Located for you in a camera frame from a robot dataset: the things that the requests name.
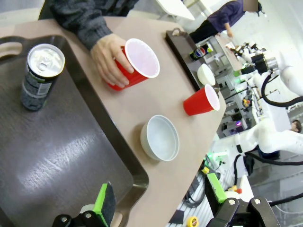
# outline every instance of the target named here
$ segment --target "hand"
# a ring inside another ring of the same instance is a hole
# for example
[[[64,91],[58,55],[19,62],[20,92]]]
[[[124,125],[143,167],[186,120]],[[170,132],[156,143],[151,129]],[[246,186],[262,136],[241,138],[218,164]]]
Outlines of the hand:
[[[126,41],[115,34],[102,37],[90,50],[101,78],[111,85],[117,85],[124,88],[129,84],[128,79],[118,69],[114,58],[129,73],[133,73],[134,69],[127,60],[121,50],[121,46],[125,46]]]
[[[227,30],[227,35],[228,37],[233,38],[233,34],[231,30]]]

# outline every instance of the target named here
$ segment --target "screw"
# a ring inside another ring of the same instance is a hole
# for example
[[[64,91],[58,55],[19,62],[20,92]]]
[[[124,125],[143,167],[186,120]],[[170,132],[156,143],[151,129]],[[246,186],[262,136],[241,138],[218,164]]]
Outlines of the screw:
[[[229,200],[228,201],[230,205],[235,205],[236,201],[235,200]]]
[[[86,218],[90,218],[90,217],[91,217],[91,214],[90,214],[90,213],[87,213],[87,214],[85,215],[85,217],[86,217]]]
[[[62,221],[62,222],[66,222],[66,221],[67,221],[67,217],[62,217],[62,218],[61,218],[61,221]]]
[[[258,200],[258,199],[255,199],[254,201],[255,201],[256,204],[260,204],[261,203],[261,201]]]

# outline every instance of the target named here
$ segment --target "red cup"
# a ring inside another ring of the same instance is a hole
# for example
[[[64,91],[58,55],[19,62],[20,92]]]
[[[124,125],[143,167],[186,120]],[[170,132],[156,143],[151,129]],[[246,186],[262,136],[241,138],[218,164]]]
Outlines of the red cup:
[[[189,115],[203,114],[220,109],[220,101],[212,86],[206,84],[204,88],[194,93],[183,102],[185,112]]]
[[[160,73],[159,60],[155,52],[145,42],[139,39],[129,39],[122,48],[122,52],[134,68],[134,72],[129,73],[117,60],[115,60],[117,67],[129,80],[129,84],[124,88],[108,84],[112,89],[121,91],[148,78],[155,78]]]

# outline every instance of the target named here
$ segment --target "dark tray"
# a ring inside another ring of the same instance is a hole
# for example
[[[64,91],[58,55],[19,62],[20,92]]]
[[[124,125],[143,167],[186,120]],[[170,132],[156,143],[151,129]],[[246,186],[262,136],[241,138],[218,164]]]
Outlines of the dark tray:
[[[204,85],[198,80],[197,71],[198,68],[206,62],[203,58],[197,61],[193,61],[190,58],[189,54],[194,51],[197,46],[189,34],[181,32],[179,28],[175,28],[173,31],[166,31],[165,40],[180,62],[195,91],[203,88]]]
[[[61,36],[19,42],[22,52],[0,59],[0,226],[47,227],[59,214],[75,217],[110,181],[116,211],[128,221],[148,186],[148,176],[122,137]],[[57,46],[66,58],[44,108],[20,102],[26,57],[35,45]]]

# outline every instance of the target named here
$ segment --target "white ceramic bowl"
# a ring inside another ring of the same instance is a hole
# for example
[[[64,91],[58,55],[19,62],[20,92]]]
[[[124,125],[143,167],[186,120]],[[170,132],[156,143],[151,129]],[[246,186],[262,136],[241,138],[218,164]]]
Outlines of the white ceramic bowl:
[[[202,64],[198,68],[197,74],[199,81],[203,85],[209,84],[210,86],[214,86],[216,84],[216,80],[214,79],[214,74],[206,64]]]
[[[146,154],[160,161],[171,161],[179,152],[179,137],[172,122],[162,116],[153,116],[142,128],[141,144]]]

